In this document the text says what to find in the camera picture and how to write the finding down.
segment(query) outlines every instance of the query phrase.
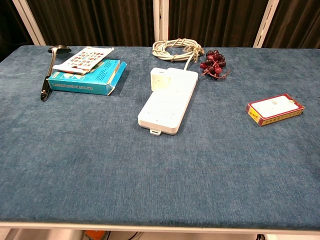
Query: brown curtain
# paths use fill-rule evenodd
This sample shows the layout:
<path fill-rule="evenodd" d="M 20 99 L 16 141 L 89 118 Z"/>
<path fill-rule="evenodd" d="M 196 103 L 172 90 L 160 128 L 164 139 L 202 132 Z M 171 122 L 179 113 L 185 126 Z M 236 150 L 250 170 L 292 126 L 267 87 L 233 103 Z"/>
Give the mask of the brown curtain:
<path fill-rule="evenodd" d="M 1 0 L 0 62 L 22 45 L 33 45 L 32 39 L 12 0 Z"/>
<path fill-rule="evenodd" d="M 152 0 L 27 0 L 47 45 L 152 46 Z"/>
<path fill-rule="evenodd" d="M 320 48 L 320 0 L 280 0 L 264 48 Z"/>
<path fill-rule="evenodd" d="M 268 0 L 170 0 L 169 40 L 204 47 L 252 47 Z"/>

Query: power strip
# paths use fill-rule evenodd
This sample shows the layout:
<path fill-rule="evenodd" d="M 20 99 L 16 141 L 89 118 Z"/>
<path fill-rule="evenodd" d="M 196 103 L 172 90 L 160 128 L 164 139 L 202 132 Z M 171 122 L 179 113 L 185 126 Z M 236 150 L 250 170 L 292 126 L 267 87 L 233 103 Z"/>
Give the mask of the power strip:
<path fill-rule="evenodd" d="M 168 77 L 165 87 L 155 87 L 156 90 L 138 115 L 138 124 L 157 136 L 161 133 L 175 135 L 178 132 L 198 80 L 198 73 L 195 71 L 176 68 L 165 71 L 165 76 Z"/>

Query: blue box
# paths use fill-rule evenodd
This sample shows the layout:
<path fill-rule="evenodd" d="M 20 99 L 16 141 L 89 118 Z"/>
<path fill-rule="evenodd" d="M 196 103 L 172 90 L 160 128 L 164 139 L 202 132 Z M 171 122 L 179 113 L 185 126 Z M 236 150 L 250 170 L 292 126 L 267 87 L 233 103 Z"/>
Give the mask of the blue box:
<path fill-rule="evenodd" d="M 126 66 L 124 61 L 103 59 L 85 75 L 55 71 L 48 82 L 52 90 L 109 95 Z"/>

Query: red grapes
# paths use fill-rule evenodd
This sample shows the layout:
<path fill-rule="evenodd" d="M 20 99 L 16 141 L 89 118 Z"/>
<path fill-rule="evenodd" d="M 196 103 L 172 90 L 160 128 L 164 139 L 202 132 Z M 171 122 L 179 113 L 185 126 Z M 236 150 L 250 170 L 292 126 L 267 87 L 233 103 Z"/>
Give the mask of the red grapes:
<path fill-rule="evenodd" d="M 227 65 L 225 57 L 218 50 L 210 50 L 206 53 L 205 62 L 200 63 L 200 68 L 203 69 L 203 74 L 209 74 L 213 78 L 225 79 L 230 73 L 230 70 L 223 76 L 219 76 L 223 72 L 223 68 Z"/>

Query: small box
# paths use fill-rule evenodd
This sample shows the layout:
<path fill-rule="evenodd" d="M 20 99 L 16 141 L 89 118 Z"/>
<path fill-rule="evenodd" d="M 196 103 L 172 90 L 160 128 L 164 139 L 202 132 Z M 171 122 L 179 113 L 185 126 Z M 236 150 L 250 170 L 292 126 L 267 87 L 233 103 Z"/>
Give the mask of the small box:
<path fill-rule="evenodd" d="M 245 111 L 260 126 L 272 124 L 284 119 L 300 115 L 305 107 L 289 94 L 265 98 L 248 103 Z"/>
<path fill-rule="evenodd" d="M 85 75 L 54 72 L 48 79 L 52 90 L 109 95 L 115 89 L 127 64 L 120 60 L 103 59 Z"/>

